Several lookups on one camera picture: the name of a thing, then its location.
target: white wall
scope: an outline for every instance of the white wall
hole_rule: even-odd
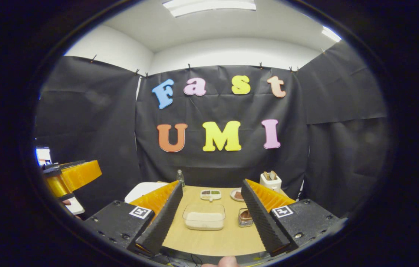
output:
[[[131,71],[150,69],[154,53],[128,35],[108,26],[98,26],[82,37],[65,56],[81,56],[119,66]]]
[[[227,38],[199,41],[155,53],[149,74],[213,65],[252,65],[296,70],[321,51],[269,39]]]
[[[226,38],[183,44],[153,53],[140,42],[108,26],[98,26],[69,49],[65,56],[81,56],[139,73],[214,65],[253,65],[294,70],[321,51],[270,39]]]

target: plate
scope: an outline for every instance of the plate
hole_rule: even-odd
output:
[[[166,186],[166,182],[142,182],[137,184],[128,194],[125,196],[125,203],[131,203],[132,201],[140,198],[141,196],[148,194],[154,190],[159,189],[162,186]]]
[[[231,193],[230,193],[231,198],[234,199],[235,201],[244,202],[244,200],[240,200],[240,199],[237,199],[237,198],[234,197],[234,195],[236,194],[236,192],[239,192],[240,193],[241,192],[241,188],[239,187],[239,188],[236,188],[233,191],[231,191]]]

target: small tray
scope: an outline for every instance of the small tray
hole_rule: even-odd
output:
[[[202,200],[209,200],[210,202],[213,200],[218,200],[221,198],[221,191],[218,189],[205,189],[201,190],[199,193],[199,198]]]
[[[239,188],[236,188],[236,189],[234,189],[233,191],[231,191],[231,193],[230,193],[231,198],[232,198],[232,199],[234,199],[235,201],[244,202],[244,199],[240,200],[240,199],[237,199],[237,198],[235,197],[236,192],[239,192],[239,193],[240,193],[240,192],[241,192],[241,188],[239,187]]]

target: pink foam letter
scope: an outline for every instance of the pink foam letter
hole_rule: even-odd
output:
[[[206,82],[202,78],[191,78],[186,83],[188,85],[185,86],[185,89],[183,89],[183,92],[186,93],[187,95],[203,96],[206,93],[206,90],[205,90]]]
[[[262,125],[265,127],[265,149],[278,148],[280,143],[277,141],[276,125],[277,120],[263,120]]]

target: wooden table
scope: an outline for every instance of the wooden table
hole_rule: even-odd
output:
[[[219,189],[222,197],[213,203],[199,198],[201,190]],[[185,186],[183,198],[168,231],[163,246],[197,255],[237,256],[265,251],[255,225],[240,227],[238,214],[240,208],[245,208],[244,202],[235,201],[230,193],[234,188],[209,188]],[[217,231],[190,230],[186,228],[183,212],[190,203],[221,204],[224,206],[226,218],[224,227]]]

